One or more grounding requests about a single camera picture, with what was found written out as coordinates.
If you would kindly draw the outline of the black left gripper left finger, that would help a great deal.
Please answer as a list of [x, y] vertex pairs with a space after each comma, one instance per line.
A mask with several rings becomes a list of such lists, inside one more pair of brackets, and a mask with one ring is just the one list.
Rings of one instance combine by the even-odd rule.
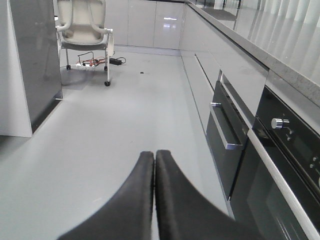
[[149, 240], [153, 215], [155, 159], [143, 151], [111, 199], [61, 240]]

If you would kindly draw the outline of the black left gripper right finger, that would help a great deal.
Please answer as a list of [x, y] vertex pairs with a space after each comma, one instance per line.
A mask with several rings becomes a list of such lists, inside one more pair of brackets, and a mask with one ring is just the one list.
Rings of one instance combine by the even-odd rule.
[[187, 179], [171, 152], [155, 159], [155, 204], [162, 240], [261, 240], [210, 203]]

